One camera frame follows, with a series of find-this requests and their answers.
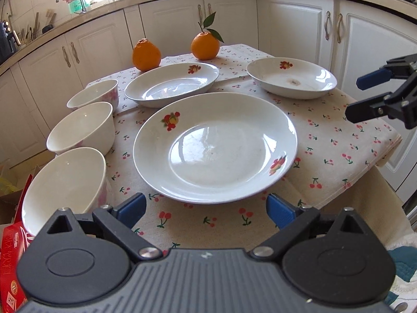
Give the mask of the red cardboard box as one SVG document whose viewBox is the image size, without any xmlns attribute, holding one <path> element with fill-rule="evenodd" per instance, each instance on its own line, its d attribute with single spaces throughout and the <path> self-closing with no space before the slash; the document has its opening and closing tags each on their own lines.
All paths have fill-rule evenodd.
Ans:
<svg viewBox="0 0 417 313">
<path fill-rule="evenodd" d="M 33 236 L 24 228 L 22 219 L 23 199 L 33 178 L 33 175 L 30 174 L 23 189 L 12 194 L 18 200 L 16 212 L 11 223 L 3 229 L 1 238 L 2 312 L 16 312 L 27 301 L 23 288 L 18 281 L 16 268 L 21 256 L 33 240 Z"/>
</svg>

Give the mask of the white bowl pink flowers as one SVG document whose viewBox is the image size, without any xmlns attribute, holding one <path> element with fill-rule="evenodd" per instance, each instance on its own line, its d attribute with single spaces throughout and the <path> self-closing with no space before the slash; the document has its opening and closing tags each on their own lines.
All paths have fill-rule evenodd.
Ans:
<svg viewBox="0 0 417 313">
<path fill-rule="evenodd" d="M 107 102 L 116 111 L 119 105 L 119 83 L 116 79 L 99 81 L 75 94 L 66 104 L 70 110 L 77 110 L 91 103 Z"/>
<path fill-rule="evenodd" d="M 61 120 L 47 138 L 47 149 L 57 155 L 91 147 L 106 155 L 115 140 L 113 106 L 107 102 L 81 107 Z"/>
<path fill-rule="evenodd" d="M 103 154 L 94 148 L 75 148 L 58 155 L 35 176 L 23 199 L 22 221 L 35 236 L 59 208 L 90 213 L 113 203 Z"/>
</svg>

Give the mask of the white plate with fruit print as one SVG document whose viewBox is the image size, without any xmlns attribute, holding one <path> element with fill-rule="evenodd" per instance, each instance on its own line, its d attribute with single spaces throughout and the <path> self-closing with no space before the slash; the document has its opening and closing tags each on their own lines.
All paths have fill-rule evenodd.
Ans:
<svg viewBox="0 0 417 313">
<path fill-rule="evenodd" d="M 317 99 L 337 87 L 330 71 L 300 59 L 258 59 L 247 65 L 247 73 L 265 91 L 296 100 Z"/>
</svg>

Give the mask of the white kitchen cabinets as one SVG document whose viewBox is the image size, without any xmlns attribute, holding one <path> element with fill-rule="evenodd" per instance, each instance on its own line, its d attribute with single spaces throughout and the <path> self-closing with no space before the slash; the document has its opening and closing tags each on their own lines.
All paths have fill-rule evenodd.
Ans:
<svg viewBox="0 0 417 313">
<path fill-rule="evenodd" d="M 133 67 L 133 44 L 146 36 L 167 63 L 192 60 L 198 15 L 216 15 L 224 37 L 220 80 L 247 79 L 246 66 L 227 63 L 232 49 L 313 62 L 337 78 L 343 100 L 394 90 L 391 81 L 368 91 L 356 79 L 385 60 L 416 51 L 416 22 L 348 0 L 154 0 L 86 21 L 1 65 L 1 150 L 18 164 L 43 151 L 46 137 L 69 109 L 66 102 L 98 79 L 119 79 Z"/>
</svg>

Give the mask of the white plate fruit print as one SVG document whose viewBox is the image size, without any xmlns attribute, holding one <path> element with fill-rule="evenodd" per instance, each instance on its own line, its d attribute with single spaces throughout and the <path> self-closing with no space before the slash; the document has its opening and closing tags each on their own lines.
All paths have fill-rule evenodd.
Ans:
<svg viewBox="0 0 417 313">
<path fill-rule="evenodd" d="M 296 128 L 269 101 L 206 93 L 165 106 L 139 129 L 132 150 L 152 189 L 178 201 L 220 204 L 279 181 L 298 152 Z"/>
<path fill-rule="evenodd" d="M 189 96 L 205 93 L 220 76 L 212 64 L 185 62 L 147 71 L 124 90 L 127 98 L 148 108 L 162 108 Z"/>
</svg>

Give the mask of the bumpy orange without leaf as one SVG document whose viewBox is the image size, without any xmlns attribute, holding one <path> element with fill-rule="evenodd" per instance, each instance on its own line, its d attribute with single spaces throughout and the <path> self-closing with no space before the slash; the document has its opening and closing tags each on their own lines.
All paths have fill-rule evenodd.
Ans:
<svg viewBox="0 0 417 313">
<path fill-rule="evenodd" d="M 160 50 L 146 38 L 138 41 L 132 52 L 132 63 L 142 72 L 159 67 L 161 59 Z"/>
</svg>

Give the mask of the orange with green leaves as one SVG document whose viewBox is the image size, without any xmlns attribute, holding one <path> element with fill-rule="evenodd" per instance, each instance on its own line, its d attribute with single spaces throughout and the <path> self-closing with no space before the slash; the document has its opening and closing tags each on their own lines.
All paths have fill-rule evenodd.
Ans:
<svg viewBox="0 0 417 313">
<path fill-rule="evenodd" d="M 214 59 L 220 51 L 220 43 L 224 43 L 220 33 L 211 28 L 215 17 L 216 12 L 213 12 L 198 22 L 200 33 L 193 39 L 191 51 L 200 61 Z"/>
</svg>

